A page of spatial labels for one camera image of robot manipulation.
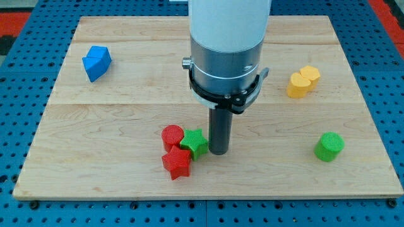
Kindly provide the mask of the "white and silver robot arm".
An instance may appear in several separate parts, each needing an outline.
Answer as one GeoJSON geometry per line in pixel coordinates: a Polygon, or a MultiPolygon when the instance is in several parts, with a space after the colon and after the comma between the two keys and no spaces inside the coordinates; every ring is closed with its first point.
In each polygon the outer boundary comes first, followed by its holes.
{"type": "Polygon", "coordinates": [[[271,0],[190,0],[192,71],[203,90],[233,95],[255,80],[271,0]]]}

